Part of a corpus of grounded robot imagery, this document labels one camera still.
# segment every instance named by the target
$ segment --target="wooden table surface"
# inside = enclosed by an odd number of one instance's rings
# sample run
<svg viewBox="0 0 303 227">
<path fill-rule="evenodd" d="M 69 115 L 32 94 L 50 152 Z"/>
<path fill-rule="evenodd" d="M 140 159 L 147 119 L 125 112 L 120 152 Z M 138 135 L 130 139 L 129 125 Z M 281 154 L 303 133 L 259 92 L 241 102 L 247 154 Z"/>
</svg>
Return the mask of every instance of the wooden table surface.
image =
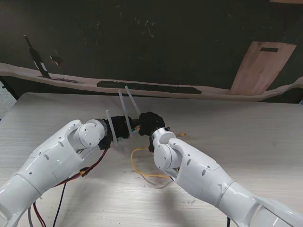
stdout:
<svg viewBox="0 0 303 227">
<path fill-rule="evenodd" d="M 214 158 L 225 171 L 259 196 L 276 199 L 303 213 L 303 107 L 135 97 L 142 112 L 163 117 L 184 141 Z M 126 98 L 129 115 L 136 117 Z M 23 95 L 0 122 L 0 183 L 16 172 L 28 155 L 67 122 L 123 115 L 118 96 Z M 67 184 L 56 226 L 63 227 L 224 227 L 226 216 L 188 195 L 169 179 L 143 179 L 130 162 L 133 149 L 148 146 L 136 136 L 111 148 L 86 177 Z M 98 149 L 83 166 L 95 162 Z M 134 161 L 156 173 L 149 151 Z M 37 207 L 52 226 L 62 187 L 47 191 Z M 33 213 L 34 226 L 40 226 Z M 27 215 L 19 222 L 27 227 Z"/>
</svg>

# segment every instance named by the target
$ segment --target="orange wire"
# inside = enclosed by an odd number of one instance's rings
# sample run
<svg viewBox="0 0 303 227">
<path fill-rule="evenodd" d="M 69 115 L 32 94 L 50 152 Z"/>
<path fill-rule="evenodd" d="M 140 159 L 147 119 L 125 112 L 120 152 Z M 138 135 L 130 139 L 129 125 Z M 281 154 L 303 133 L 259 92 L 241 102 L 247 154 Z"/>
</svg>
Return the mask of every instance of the orange wire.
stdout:
<svg viewBox="0 0 303 227">
<path fill-rule="evenodd" d="M 145 176 L 145 177 L 153 177 L 153 176 L 156 176 L 156 177 L 161 177 L 161 178 L 169 178 L 169 176 L 166 176 L 166 175 L 162 175 L 162 174 L 144 174 L 142 172 L 140 172 L 137 167 L 134 165 L 134 162 L 133 162 L 133 154 L 134 152 L 138 151 L 138 150 L 148 150 L 148 148 L 137 148 L 135 150 L 132 151 L 132 154 L 131 154 L 131 163 L 132 163 L 132 167 L 134 169 L 134 171 L 142 176 Z"/>
</svg>

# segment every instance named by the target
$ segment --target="black strip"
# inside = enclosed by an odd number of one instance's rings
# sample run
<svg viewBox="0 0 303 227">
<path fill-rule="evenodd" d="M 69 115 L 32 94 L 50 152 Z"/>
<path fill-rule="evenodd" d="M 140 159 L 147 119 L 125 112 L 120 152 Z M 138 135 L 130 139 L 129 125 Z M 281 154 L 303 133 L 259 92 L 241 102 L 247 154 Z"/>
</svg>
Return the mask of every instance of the black strip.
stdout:
<svg viewBox="0 0 303 227">
<path fill-rule="evenodd" d="M 166 85 L 150 85 L 150 84 L 135 84 L 135 83 L 123 83 L 112 81 L 100 81 L 97 83 L 97 87 L 110 87 L 110 88 L 125 88 L 128 86 L 131 90 L 141 91 L 160 91 L 170 93 L 182 93 L 182 94 L 201 94 L 201 91 L 194 87 L 171 87 Z"/>
<path fill-rule="evenodd" d="M 264 52 L 275 52 L 277 53 L 279 48 L 272 48 L 272 47 L 262 47 L 260 51 Z"/>
</svg>

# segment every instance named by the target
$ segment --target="wooden board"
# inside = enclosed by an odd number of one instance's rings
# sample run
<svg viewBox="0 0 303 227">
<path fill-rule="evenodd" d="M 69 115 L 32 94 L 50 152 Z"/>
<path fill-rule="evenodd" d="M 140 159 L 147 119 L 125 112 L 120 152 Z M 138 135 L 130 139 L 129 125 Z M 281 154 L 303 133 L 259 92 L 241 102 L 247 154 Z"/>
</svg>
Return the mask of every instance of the wooden board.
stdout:
<svg viewBox="0 0 303 227">
<path fill-rule="evenodd" d="M 296 45 L 252 42 L 239 67 L 231 95 L 261 95 L 278 76 Z"/>
</svg>

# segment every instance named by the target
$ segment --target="black wire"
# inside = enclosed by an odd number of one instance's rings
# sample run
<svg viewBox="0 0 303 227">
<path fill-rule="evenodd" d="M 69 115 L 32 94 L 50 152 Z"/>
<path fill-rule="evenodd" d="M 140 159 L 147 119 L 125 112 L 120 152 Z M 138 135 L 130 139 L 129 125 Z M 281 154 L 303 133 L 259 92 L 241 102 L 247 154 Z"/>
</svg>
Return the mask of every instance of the black wire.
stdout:
<svg viewBox="0 0 303 227">
<path fill-rule="evenodd" d="M 227 227 L 229 227 L 230 225 L 231 225 L 231 219 L 227 217 Z"/>
<path fill-rule="evenodd" d="M 64 191 L 65 191 L 65 187 L 66 187 L 66 183 L 64 184 L 64 187 L 63 187 L 63 190 L 62 190 L 62 194 L 61 194 L 58 210 L 57 210 L 57 213 L 56 213 L 56 217 L 55 217 L 55 220 L 53 221 L 53 227 L 55 227 L 55 225 L 56 225 L 56 221 L 57 221 L 57 217 L 58 217 L 58 214 L 59 214 L 59 211 L 60 211 L 60 207 L 61 207 L 61 203 L 62 203 Z"/>
</svg>

